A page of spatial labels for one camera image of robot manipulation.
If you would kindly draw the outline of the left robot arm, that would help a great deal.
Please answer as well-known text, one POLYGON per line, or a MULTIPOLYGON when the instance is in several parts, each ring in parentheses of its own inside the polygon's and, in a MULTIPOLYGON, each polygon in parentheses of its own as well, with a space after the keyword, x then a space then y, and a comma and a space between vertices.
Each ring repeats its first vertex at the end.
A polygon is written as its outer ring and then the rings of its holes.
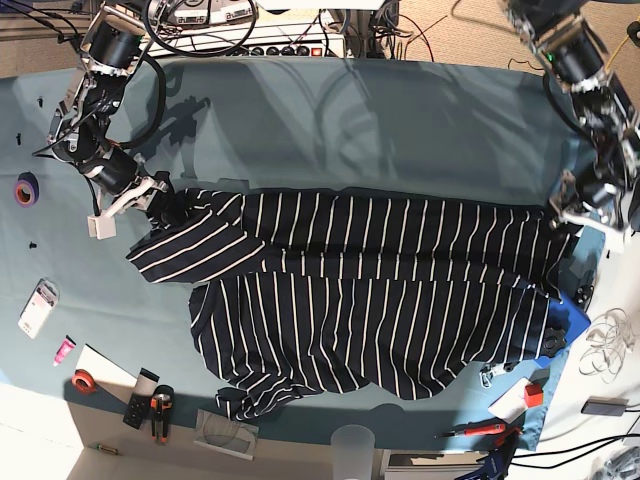
POLYGON ((580 1, 504 1, 521 42, 572 103, 570 126, 594 149, 591 165, 566 170, 550 199, 552 224, 602 232, 624 251, 639 229, 639 110, 614 73, 608 51, 581 13, 580 1))

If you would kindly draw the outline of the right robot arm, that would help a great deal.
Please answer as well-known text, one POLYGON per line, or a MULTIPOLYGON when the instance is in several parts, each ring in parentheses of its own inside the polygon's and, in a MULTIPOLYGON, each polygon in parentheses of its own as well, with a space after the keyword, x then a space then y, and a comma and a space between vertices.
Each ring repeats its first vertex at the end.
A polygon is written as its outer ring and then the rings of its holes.
POLYGON ((129 208, 159 212, 172 194, 169 174, 154 175, 144 158, 129 151, 154 134, 166 102, 164 71, 148 50, 143 23, 107 1, 100 6, 78 43, 79 66, 65 97, 56 107, 47 145, 32 153, 72 166, 91 187, 94 213, 87 217, 89 235, 98 240, 116 235, 115 216, 129 208), (125 88, 142 63, 156 72, 156 116, 143 134, 127 142, 107 138, 107 131, 124 98, 125 88))

